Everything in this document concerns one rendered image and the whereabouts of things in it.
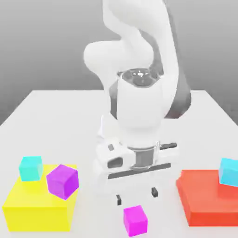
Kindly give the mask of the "large orange box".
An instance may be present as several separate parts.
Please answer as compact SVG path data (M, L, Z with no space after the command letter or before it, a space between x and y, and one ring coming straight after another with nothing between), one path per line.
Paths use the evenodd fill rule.
M238 226L238 187L220 184L217 170L183 170L176 187L189 226Z

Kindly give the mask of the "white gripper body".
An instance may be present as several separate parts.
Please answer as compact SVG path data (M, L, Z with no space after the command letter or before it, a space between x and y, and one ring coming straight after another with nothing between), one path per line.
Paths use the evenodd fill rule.
M128 169L101 175L101 193L122 194L137 189L155 187L157 181L167 174L172 163L165 162L147 169Z

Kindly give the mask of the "small sky blue cube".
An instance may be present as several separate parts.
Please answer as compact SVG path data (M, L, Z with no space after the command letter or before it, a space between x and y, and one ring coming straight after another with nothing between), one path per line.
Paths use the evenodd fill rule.
M238 187L238 160L222 158L218 176L220 184Z

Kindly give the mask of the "small turquoise cube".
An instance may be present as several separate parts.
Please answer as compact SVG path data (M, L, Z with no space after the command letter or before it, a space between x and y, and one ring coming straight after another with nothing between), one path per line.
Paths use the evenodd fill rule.
M43 173L41 156L23 157L19 165L19 172L23 182L40 181Z

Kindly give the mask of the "large yellow box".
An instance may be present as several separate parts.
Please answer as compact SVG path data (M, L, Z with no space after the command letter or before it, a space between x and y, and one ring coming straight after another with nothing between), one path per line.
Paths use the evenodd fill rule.
M78 190L67 200L49 193L46 176L57 166L44 164L40 181L17 178L2 206L9 231L70 231Z

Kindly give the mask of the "small purple cube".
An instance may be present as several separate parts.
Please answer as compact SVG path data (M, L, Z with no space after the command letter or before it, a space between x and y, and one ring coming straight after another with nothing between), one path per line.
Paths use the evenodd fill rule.
M79 187L78 171L59 165L47 176L48 190L52 195L67 200Z

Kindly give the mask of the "small magenta cube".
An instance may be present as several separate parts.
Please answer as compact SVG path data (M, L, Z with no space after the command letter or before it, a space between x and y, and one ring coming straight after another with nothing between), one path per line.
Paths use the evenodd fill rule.
M129 237L147 233L148 218L141 205L125 208L123 222Z

